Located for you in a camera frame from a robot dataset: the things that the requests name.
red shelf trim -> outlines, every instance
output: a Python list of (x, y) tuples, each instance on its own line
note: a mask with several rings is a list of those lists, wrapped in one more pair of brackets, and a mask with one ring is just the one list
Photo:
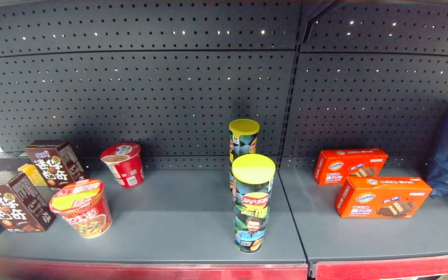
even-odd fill
[(105, 264), (0, 257), (0, 276), (46, 280), (306, 280), (307, 264)]
[(441, 274), (448, 274), (448, 255), (316, 263), (316, 280), (373, 280)]

ovaltine logo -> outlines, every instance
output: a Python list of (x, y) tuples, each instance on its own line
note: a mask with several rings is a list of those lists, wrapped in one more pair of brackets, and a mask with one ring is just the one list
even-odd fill
[(37, 152), (35, 155), (36, 158), (49, 158), (49, 152), (46, 150), (42, 152)]
[(355, 200), (359, 203), (368, 203), (371, 200), (373, 200), (373, 198), (375, 198), (376, 195), (374, 193), (371, 192), (365, 192), (365, 193), (361, 193), (359, 195), (359, 197), (356, 197)]
[(378, 180), (377, 179), (367, 179), (366, 182), (370, 185), (377, 186)]
[(342, 166), (343, 166), (343, 162), (342, 161), (334, 161), (327, 168), (329, 170), (339, 170)]
[(243, 195), (241, 202), (252, 210), (263, 209), (269, 201), (269, 195), (264, 192), (251, 192)]

cup lid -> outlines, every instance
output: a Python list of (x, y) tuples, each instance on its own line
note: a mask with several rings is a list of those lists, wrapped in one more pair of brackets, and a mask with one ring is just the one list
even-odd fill
[(261, 154), (244, 154), (233, 161), (233, 175), (247, 184), (263, 184), (270, 181), (276, 172), (272, 159)]
[(49, 202), (51, 211), (64, 214), (88, 207), (103, 193), (104, 184), (97, 179), (85, 179), (64, 186)]
[(101, 153), (101, 161), (106, 164), (119, 163), (137, 156), (141, 151), (141, 146), (134, 142), (124, 142), (115, 144)]
[(229, 130), (235, 137), (254, 135), (260, 130), (260, 125), (252, 119), (235, 119), (229, 123)]

red noodle cup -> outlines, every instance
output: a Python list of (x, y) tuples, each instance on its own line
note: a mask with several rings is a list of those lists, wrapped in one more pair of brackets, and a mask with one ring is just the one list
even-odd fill
[(113, 145), (101, 153), (103, 161), (124, 188), (138, 186), (144, 181), (139, 144), (126, 142)]
[(82, 237), (98, 237), (112, 225), (112, 215), (103, 188), (100, 180), (77, 181), (55, 193), (49, 207)]

pegboard back panel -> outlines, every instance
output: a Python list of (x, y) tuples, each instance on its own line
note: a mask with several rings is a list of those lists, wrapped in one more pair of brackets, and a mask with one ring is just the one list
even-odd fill
[(448, 55), (448, 2), (346, 2), (314, 23), (302, 52)]
[[(275, 163), (277, 156), (269, 156)], [(99, 157), (79, 158), (86, 170), (108, 170)], [(229, 156), (144, 156), (145, 170), (227, 170)]]
[(284, 156), (381, 147), (425, 157), (448, 107), (448, 57), (302, 53)]
[(105, 50), (294, 49), (300, 5), (61, 0), (0, 7), (0, 57)]
[(0, 58), (0, 145), (67, 138), (78, 156), (122, 141), (145, 156), (219, 156), (228, 123), (261, 124), (278, 155), (294, 51), (91, 52)]
[[(283, 156), (281, 169), (313, 170), (316, 167), (317, 156)], [(416, 168), (423, 166), (423, 158), (416, 156), (389, 156), (384, 168)]]

